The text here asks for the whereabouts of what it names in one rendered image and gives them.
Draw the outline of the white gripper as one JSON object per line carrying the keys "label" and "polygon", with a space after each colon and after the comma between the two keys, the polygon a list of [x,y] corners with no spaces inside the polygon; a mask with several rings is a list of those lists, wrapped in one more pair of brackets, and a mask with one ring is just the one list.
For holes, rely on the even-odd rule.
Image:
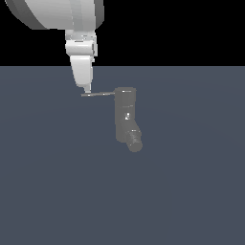
{"label": "white gripper", "polygon": [[98,55],[96,33],[67,30],[65,39],[65,50],[70,57],[76,86],[83,87],[84,93],[90,94],[93,79],[92,63]]}

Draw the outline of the thin grey faucet handle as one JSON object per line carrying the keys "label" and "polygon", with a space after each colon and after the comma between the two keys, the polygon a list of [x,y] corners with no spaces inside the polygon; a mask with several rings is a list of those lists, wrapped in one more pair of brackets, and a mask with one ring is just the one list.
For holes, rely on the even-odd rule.
{"label": "thin grey faucet handle", "polygon": [[115,92],[84,93],[80,95],[82,97],[110,96],[110,95],[115,95]]}

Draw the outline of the grey faucet body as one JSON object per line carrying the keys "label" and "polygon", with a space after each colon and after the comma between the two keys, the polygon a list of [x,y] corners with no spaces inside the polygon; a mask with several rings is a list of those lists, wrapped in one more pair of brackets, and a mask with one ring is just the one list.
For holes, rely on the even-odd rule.
{"label": "grey faucet body", "polygon": [[119,87],[115,89],[116,140],[126,143],[131,152],[142,149],[142,132],[135,121],[136,89]]}

